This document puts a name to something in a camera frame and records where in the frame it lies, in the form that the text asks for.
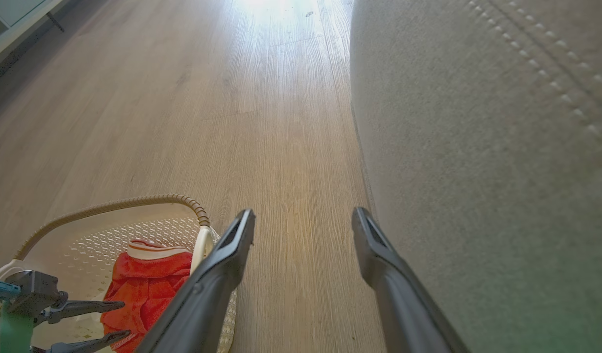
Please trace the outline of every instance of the floor plank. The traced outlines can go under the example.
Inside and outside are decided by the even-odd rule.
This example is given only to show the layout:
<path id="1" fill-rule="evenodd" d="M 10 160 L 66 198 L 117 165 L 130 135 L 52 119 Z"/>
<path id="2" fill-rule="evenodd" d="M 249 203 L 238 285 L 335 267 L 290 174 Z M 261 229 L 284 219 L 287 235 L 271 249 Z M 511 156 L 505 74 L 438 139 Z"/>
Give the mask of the floor plank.
<path id="1" fill-rule="evenodd" d="M 346 0 L 83 0 L 0 79 L 0 265 L 85 206 L 178 192 L 257 215 L 234 352 L 381 352 Z"/>

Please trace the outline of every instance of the red garment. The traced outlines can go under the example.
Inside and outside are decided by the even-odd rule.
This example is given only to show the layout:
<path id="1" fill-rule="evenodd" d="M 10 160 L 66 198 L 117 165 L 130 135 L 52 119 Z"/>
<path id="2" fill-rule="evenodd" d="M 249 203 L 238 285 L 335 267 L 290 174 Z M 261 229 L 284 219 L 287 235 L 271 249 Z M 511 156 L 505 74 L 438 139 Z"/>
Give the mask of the red garment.
<path id="1" fill-rule="evenodd" d="M 104 300 L 125 302 L 124 308 L 101 315 L 104 333 L 131 330 L 112 344 L 117 353 L 132 353 L 190 275 L 192 254 L 185 251 L 162 259 L 142 260 L 126 252 L 113 266 Z"/>

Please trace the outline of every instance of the sofa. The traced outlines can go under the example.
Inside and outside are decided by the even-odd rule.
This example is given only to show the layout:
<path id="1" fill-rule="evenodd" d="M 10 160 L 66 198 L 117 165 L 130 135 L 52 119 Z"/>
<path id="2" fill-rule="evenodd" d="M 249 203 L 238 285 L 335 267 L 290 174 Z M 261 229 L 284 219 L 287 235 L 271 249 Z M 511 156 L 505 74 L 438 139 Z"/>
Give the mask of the sofa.
<path id="1" fill-rule="evenodd" d="M 469 349 L 602 352 L 602 0 L 355 0 L 373 216 Z"/>

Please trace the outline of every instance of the cabinet door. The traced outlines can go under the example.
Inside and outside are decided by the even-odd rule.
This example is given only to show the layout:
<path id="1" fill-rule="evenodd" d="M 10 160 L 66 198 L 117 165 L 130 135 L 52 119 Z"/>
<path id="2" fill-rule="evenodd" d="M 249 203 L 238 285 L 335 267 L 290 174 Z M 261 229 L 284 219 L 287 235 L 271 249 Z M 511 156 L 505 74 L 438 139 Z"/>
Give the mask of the cabinet door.
<path id="1" fill-rule="evenodd" d="M 0 0 L 0 18 L 13 26 L 44 0 Z"/>

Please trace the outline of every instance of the basket rim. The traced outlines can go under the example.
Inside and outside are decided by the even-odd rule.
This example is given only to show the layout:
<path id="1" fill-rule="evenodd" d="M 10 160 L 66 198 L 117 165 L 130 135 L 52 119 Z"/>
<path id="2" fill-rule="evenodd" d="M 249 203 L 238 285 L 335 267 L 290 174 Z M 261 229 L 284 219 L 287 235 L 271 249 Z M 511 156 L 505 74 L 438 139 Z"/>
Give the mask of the basket rim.
<path id="1" fill-rule="evenodd" d="M 181 203 L 182 205 L 188 206 L 191 210 L 194 211 L 194 214 L 196 214 L 200 226 L 209 226 L 209 217 L 207 216 L 207 212 L 205 211 L 203 206 L 201 206 L 200 203 L 198 203 L 194 199 L 191 199 L 188 196 L 182 194 L 163 194 L 132 197 L 131 199 L 112 201 L 102 203 L 101 205 L 90 206 L 88 208 L 83 208 L 82 210 L 74 211 L 69 214 L 65 214 L 61 217 L 57 217 L 56 219 L 53 219 L 47 224 L 41 226 L 41 228 L 37 230 L 25 242 L 25 244 L 20 248 L 20 250 L 18 250 L 14 259 L 24 260 L 26 255 L 28 255 L 30 250 L 33 248 L 33 246 L 35 246 L 44 237 L 44 235 L 48 234 L 50 231 L 54 230 L 59 226 L 63 226 L 66 223 L 78 221 L 79 219 L 84 219 L 93 215 L 99 215 L 106 212 L 120 210 L 123 208 L 156 205 L 160 203 Z"/>

